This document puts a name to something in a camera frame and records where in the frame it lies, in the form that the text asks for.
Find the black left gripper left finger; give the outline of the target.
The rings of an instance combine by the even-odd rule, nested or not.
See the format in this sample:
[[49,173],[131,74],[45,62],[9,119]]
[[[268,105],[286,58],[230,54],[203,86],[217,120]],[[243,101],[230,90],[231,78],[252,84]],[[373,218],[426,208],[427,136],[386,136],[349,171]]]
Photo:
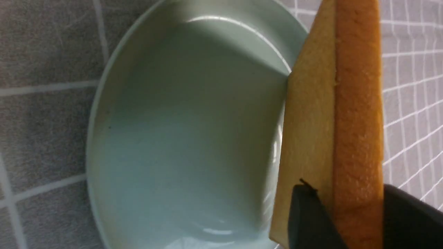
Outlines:
[[290,249],[347,249],[318,191],[307,181],[293,187],[288,219]]

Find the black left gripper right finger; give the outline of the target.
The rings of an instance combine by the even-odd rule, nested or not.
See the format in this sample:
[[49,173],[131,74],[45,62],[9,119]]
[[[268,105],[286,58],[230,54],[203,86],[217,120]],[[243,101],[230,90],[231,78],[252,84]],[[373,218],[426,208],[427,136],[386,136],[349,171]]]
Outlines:
[[443,213],[395,186],[383,187],[383,248],[441,249]]

